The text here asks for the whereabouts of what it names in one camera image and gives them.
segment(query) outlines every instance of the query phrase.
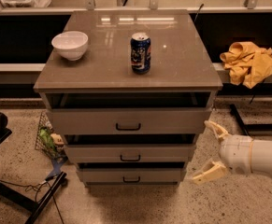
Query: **gray countertop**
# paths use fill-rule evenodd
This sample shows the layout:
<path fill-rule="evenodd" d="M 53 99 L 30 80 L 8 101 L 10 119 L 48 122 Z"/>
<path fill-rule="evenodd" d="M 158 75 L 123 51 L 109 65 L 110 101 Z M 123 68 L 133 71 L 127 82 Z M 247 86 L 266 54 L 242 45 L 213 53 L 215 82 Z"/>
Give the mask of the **gray countertop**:
<path fill-rule="evenodd" d="M 75 11 L 64 28 L 89 37 L 84 56 L 74 62 L 53 51 L 36 91 L 109 89 L 217 90 L 222 86 L 185 10 Z M 130 40 L 135 32 L 151 39 L 151 68 L 133 72 Z"/>

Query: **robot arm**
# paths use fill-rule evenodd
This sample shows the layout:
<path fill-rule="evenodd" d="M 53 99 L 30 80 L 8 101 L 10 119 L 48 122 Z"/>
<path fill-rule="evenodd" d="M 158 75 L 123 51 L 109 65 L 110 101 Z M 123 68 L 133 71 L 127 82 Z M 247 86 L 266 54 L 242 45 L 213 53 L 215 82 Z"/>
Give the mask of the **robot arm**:
<path fill-rule="evenodd" d="M 245 135 L 231 135 L 222 126 L 205 121 L 219 141 L 219 155 L 222 161 L 208 161 L 195 173 L 196 184 L 218 179 L 230 171 L 232 174 L 252 173 L 272 177 L 272 141 L 255 140 Z"/>

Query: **yellow cloth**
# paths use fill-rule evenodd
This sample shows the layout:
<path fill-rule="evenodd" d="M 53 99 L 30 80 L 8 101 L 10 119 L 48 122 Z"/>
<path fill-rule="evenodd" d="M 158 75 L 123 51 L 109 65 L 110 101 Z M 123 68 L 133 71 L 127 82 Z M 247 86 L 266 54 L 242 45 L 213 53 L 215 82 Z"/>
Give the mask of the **yellow cloth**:
<path fill-rule="evenodd" d="M 228 52 L 220 55 L 224 69 L 230 69 L 230 82 L 243 83 L 248 88 L 272 75 L 272 49 L 263 49 L 254 43 L 235 42 Z"/>

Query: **blue soda can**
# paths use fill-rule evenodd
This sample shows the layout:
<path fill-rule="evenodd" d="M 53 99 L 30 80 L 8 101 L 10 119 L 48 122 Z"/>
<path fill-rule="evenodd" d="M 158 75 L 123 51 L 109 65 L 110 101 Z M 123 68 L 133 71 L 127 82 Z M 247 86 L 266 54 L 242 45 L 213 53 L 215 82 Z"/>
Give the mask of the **blue soda can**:
<path fill-rule="evenodd" d="M 131 63 L 135 73 L 144 74 L 150 70 L 151 40 L 145 33 L 132 35 Z"/>

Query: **floor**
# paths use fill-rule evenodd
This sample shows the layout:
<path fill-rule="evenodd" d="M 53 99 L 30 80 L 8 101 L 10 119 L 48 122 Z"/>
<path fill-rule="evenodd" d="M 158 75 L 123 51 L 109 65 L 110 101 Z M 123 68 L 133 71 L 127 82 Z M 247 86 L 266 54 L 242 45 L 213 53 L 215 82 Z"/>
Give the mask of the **floor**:
<path fill-rule="evenodd" d="M 217 98 L 210 119 L 229 133 L 240 133 L 229 105 L 235 104 L 246 123 L 272 123 L 272 98 Z M 52 170 L 51 160 L 35 150 L 36 132 L 44 107 L 38 100 L 0 101 L 13 134 L 0 146 L 0 179 L 36 185 Z M 272 140 L 272 136 L 257 136 Z M 197 186 L 188 179 L 211 157 L 218 158 L 218 143 L 210 130 L 197 141 L 185 180 L 178 186 L 95 186 L 79 181 L 68 161 L 67 186 L 55 194 L 65 224 L 95 223 L 272 223 L 272 179 L 264 175 L 228 175 Z M 12 187 L 34 199 L 36 193 Z M 24 223 L 29 212 L 0 196 L 0 224 Z M 62 223 L 50 201 L 36 223 Z"/>

